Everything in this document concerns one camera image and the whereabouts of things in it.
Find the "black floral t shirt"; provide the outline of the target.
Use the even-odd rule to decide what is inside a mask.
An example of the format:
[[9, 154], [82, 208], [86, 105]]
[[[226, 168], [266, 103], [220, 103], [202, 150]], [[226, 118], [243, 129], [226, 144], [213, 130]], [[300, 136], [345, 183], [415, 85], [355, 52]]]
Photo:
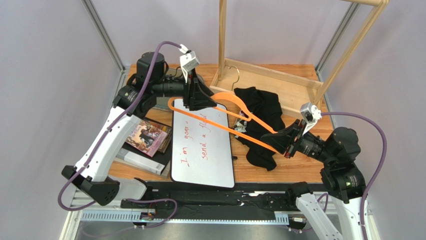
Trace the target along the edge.
[[[272, 127], [274, 131], [279, 131], [286, 127], [282, 120], [283, 111], [279, 102], [279, 97], [276, 93], [259, 90], [255, 87], [235, 88], [234, 93], [244, 102], [247, 109], [252, 114], [268, 126]], [[270, 132], [258, 122], [253, 120], [239, 120], [235, 124], [234, 129], [257, 140], [260, 140], [261, 136]], [[249, 148], [246, 154], [246, 159], [251, 165], [264, 168], [267, 171], [272, 171], [277, 167], [273, 158], [273, 155], [275, 154], [274, 151], [237, 135], [235, 138], [237, 141]]]

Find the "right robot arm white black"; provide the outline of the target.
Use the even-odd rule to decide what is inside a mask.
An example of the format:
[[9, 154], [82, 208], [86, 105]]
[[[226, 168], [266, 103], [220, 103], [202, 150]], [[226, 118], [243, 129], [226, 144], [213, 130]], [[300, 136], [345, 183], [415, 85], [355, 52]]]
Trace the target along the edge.
[[264, 134], [261, 141], [286, 158], [300, 152], [323, 164], [321, 181], [335, 207], [341, 229], [331, 222], [306, 182], [294, 183], [288, 189], [292, 206], [303, 213], [321, 240], [368, 239], [368, 227], [362, 223], [367, 213], [363, 199], [366, 181], [355, 165], [361, 152], [357, 133], [347, 127], [338, 127], [323, 140], [306, 128], [304, 121], [297, 120], [276, 133]]

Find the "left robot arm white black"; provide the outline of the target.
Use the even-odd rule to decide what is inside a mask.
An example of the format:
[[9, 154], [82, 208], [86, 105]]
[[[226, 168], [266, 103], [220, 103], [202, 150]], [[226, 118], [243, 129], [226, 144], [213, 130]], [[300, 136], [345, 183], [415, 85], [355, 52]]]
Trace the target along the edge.
[[158, 98], [179, 97], [190, 111], [216, 107], [213, 92], [196, 73], [200, 64], [192, 50], [179, 58], [180, 75], [168, 75], [169, 66], [161, 53], [146, 52], [113, 100], [109, 116], [86, 154], [75, 164], [66, 165], [61, 174], [68, 183], [91, 197], [94, 204], [106, 206], [116, 197], [139, 200], [146, 186], [141, 180], [125, 183], [109, 176], [111, 165], [125, 140]]

